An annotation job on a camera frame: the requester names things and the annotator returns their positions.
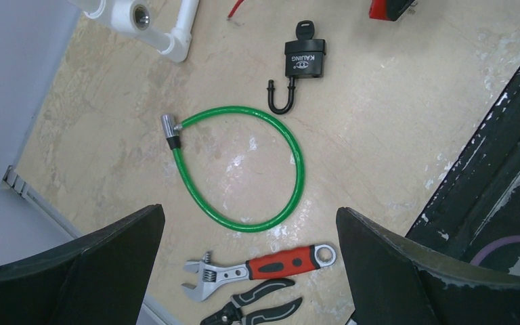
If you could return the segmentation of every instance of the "hanging hole of wrench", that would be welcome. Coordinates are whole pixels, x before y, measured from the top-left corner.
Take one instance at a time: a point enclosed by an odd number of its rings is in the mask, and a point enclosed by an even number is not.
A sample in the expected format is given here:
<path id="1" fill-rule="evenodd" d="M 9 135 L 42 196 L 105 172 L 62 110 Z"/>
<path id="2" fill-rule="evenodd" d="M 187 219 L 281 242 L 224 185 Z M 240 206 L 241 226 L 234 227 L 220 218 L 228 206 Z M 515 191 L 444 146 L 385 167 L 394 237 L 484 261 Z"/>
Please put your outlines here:
<path id="1" fill-rule="evenodd" d="M 320 247 L 320 249 L 318 249 L 318 251 L 316 252 L 316 257 L 318 258 L 318 260 L 324 263 L 329 263 L 330 261 L 332 261 L 334 255 L 328 247 Z"/>

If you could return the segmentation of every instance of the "black handle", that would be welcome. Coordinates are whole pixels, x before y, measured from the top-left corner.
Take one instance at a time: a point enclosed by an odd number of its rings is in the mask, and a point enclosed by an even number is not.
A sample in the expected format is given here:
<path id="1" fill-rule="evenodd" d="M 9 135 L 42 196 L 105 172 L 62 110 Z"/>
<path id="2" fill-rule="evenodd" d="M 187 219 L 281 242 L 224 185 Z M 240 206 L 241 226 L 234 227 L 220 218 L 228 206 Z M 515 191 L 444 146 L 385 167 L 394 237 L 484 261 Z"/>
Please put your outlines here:
<path id="1" fill-rule="evenodd" d="M 286 288 L 288 286 L 293 286 L 294 284 L 296 284 L 296 282 L 290 279 L 268 280 L 260 283 L 248 292 L 232 296 L 230 300 L 236 308 L 240 308 L 243 306 L 250 305 L 255 301 L 258 301 L 260 298 L 264 297 L 269 293 L 272 293 L 278 289 Z"/>
<path id="2" fill-rule="evenodd" d="M 262 309 L 259 311 L 255 311 L 253 313 L 249 313 L 248 315 L 242 318 L 242 325 L 257 325 L 260 323 L 266 322 L 275 322 L 277 320 L 283 320 L 291 316 L 302 304 L 302 298 L 298 298 L 286 305 L 281 305 L 279 307 Z"/>

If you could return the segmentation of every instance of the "lock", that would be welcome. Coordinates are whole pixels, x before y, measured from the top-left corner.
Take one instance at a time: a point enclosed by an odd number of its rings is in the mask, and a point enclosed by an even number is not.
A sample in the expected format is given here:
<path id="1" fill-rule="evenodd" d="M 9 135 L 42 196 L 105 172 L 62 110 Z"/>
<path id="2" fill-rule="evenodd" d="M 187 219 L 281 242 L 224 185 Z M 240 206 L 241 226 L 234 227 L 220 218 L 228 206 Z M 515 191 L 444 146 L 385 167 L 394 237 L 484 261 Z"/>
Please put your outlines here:
<path id="1" fill-rule="evenodd" d="M 324 74 L 326 41 L 313 39 L 313 22 L 304 20 L 296 25 L 297 41 L 286 42 L 286 77 L 320 78 Z"/>
<path id="2" fill-rule="evenodd" d="M 315 28 L 310 20 L 303 20 L 296 25 L 296 41 L 286 42 L 286 70 L 288 77 L 288 102 L 284 108 L 274 105 L 274 80 L 268 81 L 268 107 L 274 114 L 286 114 L 294 105 L 296 79 L 321 78 L 324 75 L 324 56 L 326 41 L 313 39 Z"/>

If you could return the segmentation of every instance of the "white pipe fitting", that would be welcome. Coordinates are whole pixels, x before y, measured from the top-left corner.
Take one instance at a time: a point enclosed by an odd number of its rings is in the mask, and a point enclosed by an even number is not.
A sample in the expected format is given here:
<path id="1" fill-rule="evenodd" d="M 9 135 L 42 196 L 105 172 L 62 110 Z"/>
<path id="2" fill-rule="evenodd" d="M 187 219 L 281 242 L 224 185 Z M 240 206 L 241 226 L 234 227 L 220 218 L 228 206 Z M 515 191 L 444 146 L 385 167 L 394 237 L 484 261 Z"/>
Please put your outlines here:
<path id="1" fill-rule="evenodd" d="M 69 0 L 81 8 L 88 18 L 116 32 L 155 47 L 174 62 L 188 56 L 192 41 L 192 25 L 200 0 L 182 0 L 176 26 L 163 33 L 151 26 L 152 15 L 145 0 Z"/>

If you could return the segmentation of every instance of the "table surface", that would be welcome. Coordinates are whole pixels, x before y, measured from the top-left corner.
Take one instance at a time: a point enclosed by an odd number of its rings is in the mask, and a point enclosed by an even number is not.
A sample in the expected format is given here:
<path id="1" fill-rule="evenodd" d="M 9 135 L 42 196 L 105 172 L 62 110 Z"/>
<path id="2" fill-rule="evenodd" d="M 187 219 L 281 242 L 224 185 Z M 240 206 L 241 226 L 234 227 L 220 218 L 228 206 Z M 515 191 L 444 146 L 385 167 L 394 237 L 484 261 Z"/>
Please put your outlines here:
<path id="1" fill-rule="evenodd" d="M 151 1 L 155 26 L 170 30 L 179 4 Z M 196 277 L 182 265 L 207 250 L 231 265 L 301 245 L 338 247 L 339 207 L 404 235 L 520 65 L 520 1 L 421 1 L 398 22 L 370 20 L 369 2 L 348 0 L 249 0 L 227 21 L 233 4 L 201 1 L 181 64 L 81 18 L 17 168 L 84 233 L 161 203 L 167 222 L 148 292 L 183 324 L 255 285 L 189 300 L 180 284 Z M 305 157 L 302 200 L 270 231 L 227 230 L 184 188 L 160 116 L 224 105 L 268 111 L 268 79 L 282 106 L 284 43 L 306 19 L 327 42 L 324 78 L 298 81 L 293 110 L 280 116 Z M 265 123 L 220 116 L 182 131 L 182 142 L 198 188 L 228 217 L 263 221 L 286 204 L 295 162 Z M 295 280 L 245 311 L 298 296 L 304 303 L 287 324 L 343 324 L 353 311 L 341 258 Z"/>

